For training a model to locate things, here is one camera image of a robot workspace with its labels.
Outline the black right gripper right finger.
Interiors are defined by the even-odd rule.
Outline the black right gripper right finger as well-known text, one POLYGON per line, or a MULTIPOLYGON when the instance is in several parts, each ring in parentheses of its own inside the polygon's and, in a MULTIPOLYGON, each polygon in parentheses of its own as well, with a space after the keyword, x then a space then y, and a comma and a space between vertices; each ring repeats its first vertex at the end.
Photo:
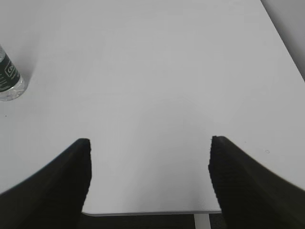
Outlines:
POLYGON ((303 229, 305 191, 224 136, 213 136, 211 183, 229 229, 303 229))

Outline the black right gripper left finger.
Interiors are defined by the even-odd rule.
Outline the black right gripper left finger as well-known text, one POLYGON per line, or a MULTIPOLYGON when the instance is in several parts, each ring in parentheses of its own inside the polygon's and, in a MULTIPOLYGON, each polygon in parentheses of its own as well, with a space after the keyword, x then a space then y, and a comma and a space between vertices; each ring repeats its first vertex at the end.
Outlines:
POLYGON ((92 179, 91 143, 80 138, 0 195, 2 229, 75 229, 92 179))

